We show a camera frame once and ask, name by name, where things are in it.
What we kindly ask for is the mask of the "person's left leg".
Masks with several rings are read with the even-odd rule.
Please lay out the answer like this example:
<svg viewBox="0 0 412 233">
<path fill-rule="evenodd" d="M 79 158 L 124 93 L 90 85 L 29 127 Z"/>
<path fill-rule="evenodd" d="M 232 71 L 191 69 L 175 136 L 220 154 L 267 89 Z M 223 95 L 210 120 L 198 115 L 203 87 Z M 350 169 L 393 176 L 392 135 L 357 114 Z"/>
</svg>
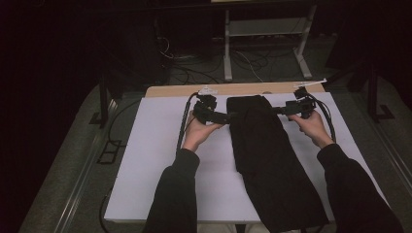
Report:
<svg viewBox="0 0 412 233">
<path fill-rule="evenodd" d="M 233 224 L 201 223 L 197 225 L 197 233 L 237 233 Z"/>
</svg>

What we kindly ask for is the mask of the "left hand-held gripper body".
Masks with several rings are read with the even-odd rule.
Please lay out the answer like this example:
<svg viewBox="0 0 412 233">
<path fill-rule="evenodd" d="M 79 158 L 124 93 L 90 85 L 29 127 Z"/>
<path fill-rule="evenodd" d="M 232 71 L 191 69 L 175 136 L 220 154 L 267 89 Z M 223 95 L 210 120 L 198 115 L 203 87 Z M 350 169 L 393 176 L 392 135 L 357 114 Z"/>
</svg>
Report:
<svg viewBox="0 0 412 233">
<path fill-rule="evenodd" d="M 217 98 L 215 94 L 218 92 L 205 85 L 197 93 L 197 101 L 193 108 L 194 117 L 206 124 L 207 122 L 213 122 L 217 124 L 229 124 L 229 115 L 216 112 Z"/>
</svg>

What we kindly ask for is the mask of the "person's right hand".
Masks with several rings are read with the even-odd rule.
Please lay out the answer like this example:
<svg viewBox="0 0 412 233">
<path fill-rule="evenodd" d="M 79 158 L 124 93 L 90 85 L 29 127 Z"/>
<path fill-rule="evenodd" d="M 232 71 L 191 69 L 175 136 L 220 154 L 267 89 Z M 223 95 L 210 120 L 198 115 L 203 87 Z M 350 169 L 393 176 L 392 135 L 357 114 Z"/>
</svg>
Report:
<svg viewBox="0 0 412 233">
<path fill-rule="evenodd" d="M 333 144 L 333 140 L 327 134 L 322 117 L 318 112 L 313 111 L 308 118 L 290 115 L 288 119 L 294 121 L 299 126 L 299 130 L 308 136 L 318 148 L 323 149 Z"/>
</svg>

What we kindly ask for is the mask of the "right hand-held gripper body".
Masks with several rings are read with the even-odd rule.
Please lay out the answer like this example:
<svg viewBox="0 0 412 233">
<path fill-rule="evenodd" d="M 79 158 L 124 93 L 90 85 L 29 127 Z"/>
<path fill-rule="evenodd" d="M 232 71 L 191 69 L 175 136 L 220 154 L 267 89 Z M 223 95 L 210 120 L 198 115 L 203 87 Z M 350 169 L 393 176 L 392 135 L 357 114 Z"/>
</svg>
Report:
<svg viewBox="0 0 412 233">
<path fill-rule="evenodd" d="M 319 107 L 321 111 L 327 113 L 327 105 L 321 100 L 317 99 L 314 95 L 310 94 L 306 89 L 307 86 L 325 83 L 326 80 L 314 83 L 300 83 L 296 86 L 296 91 L 293 93 L 295 99 L 286 102 L 285 115 L 291 116 L 300 114 L 304 119 L 307 119 L 312 112 Z"/>
</svg>

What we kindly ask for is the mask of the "white metal stand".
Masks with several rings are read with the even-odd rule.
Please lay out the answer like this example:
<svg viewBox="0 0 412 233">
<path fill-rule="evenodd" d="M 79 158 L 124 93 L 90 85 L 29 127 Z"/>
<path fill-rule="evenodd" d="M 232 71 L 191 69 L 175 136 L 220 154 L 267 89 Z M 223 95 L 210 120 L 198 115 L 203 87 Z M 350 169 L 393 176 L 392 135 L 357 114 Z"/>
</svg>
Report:
<svg viewBox="0 0 412 233">
<path fill-rule="evenodd" d="M 305 80 L 310 80 L 312 74 L 305 61 L 303 52 L 309 37 L 317 6 L 309 8 L 306 17 L 283 17 L 262 19 L 232 19 L 230 10 L 224 14 L 224 55 L 223 71 L 227 82 L 233 80 L 230 57 L 230 39 L 246 36 L 273 36 L 273 35 L 299 35 L 300 42 L 292 50 L 300 72 Z"/>
</svg>

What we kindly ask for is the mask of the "metal floor rail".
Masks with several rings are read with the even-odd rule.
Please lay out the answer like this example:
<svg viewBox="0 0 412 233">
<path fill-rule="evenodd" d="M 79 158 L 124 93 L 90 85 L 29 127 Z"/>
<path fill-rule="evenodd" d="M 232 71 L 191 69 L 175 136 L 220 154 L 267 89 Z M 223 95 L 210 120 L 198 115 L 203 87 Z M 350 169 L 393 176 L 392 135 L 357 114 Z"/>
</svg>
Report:
<svg viewBox="0 0 412 233">
<path fill-rule="evenodd" d="M 391 142 L 390 137 L 384 132 L 379 123 L 373 120 L 368 120 L 367 124 L 373 130 L 376 137 L 379 139 L 385 148 L 391 164 L 393 165 L 398 177 L 406 188 L 409 195 L 412 197 L 412 171 L 407 167 L 401 157 L 400 151 Z"/>
<path fill-rule="evenodd" d="M 72 181 L 52 233 L 69 232 L 85 194 L 92 169 L 105 143 L 106 126 L 100 128 L 89 123 L 92 115 L 98 111 L 99 97 L 87 98 L 63 142 L 60 150 L 63 155 L 61 175 L 67 175 Z"/>
</svg>

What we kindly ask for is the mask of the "person's right leg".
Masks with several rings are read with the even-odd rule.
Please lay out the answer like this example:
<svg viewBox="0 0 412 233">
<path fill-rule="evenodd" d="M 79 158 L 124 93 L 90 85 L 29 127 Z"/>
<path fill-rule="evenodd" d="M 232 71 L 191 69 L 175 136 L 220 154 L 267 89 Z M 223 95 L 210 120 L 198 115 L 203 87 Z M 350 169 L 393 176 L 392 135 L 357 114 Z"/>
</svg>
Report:
<svg viewBox="0 0 412 233">
<path fill-rule="evenodd" d="M 245 233 L 270 233 L 263 224 L 247 224 Z"/>
</svg>

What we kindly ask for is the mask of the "person's left hand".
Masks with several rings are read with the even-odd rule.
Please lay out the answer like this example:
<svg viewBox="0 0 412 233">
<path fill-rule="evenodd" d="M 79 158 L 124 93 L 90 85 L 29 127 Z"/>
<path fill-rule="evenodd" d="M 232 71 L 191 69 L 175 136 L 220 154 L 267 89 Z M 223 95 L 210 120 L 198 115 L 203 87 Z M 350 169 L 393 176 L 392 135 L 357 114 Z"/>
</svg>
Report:
<svg viewBox="0 0 412 233">
<path fill-rule="evenodd" d="M 222 128 L 222 124 L 212 123 L 202 124 L 192 112 L 189 112 L 189 122 L 187 124 L 186 136 L 182 143 L 182 148 L 196 152 L 198 147 L 217 129 Z"/>
</svg>

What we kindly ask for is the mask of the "black metal stand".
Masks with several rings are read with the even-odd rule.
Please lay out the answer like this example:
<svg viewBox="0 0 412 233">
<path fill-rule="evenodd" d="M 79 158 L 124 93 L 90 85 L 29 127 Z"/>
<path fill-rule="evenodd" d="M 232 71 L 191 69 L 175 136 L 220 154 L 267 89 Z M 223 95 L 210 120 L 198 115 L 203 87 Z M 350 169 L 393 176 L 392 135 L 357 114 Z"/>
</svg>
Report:
<svg viewBox="0 0 412 233">
<path fill-rule="evenodd" d="M 95 112 L 89 123 L 103 128 L 109 119 L 108 75 L 103 73 L 99 79 L 99 111 Z"/>
<path fill-rule="evenodd" d="M 351 74 L 346 87 L 350 92 L 360 92 L 364 86 L 367 87 L 367 113 L 376 122 L 383 119 L 394 119 L 390 109 L 386 105 L 379 105 L 378 97 L 378 76 L 372 62 L 361 60 L 347 68 L 337 72 L 326 79 L 326 85 L 331 85 L 338 80 Z"/>
</svg>

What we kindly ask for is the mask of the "black pants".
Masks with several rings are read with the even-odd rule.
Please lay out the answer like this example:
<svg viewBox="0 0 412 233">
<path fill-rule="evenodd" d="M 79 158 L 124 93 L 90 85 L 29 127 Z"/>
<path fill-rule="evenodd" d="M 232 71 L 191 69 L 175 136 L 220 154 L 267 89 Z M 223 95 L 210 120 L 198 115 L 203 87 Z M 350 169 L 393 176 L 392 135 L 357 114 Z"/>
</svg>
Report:
<svg viewBox="0 0 412 233">
<path fill-rule="evenodd" d="M 268 100 L 260 95 L 230 97 L 226 109 L 236 170 L 269 232 L 328 223 L 321 198 Z"/>
</svg>

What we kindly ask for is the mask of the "person's leg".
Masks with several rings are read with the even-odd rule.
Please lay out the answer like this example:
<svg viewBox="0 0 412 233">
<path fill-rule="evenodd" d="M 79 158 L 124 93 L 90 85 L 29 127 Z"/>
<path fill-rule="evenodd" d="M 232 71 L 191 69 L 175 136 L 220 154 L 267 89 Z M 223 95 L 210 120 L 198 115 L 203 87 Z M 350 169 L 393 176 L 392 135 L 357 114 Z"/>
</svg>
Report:
<svg viewBox="0 0 412 233">
<path fill-rule="evenodd" d="M 201 223 L 197 225 L 197 233 L 237 233 L 233 224 Z"/>
<path fill-rule="evenodd" d="M 247 224 L 245 233 L 270 233 L 263 224 Z"/>
</svg>

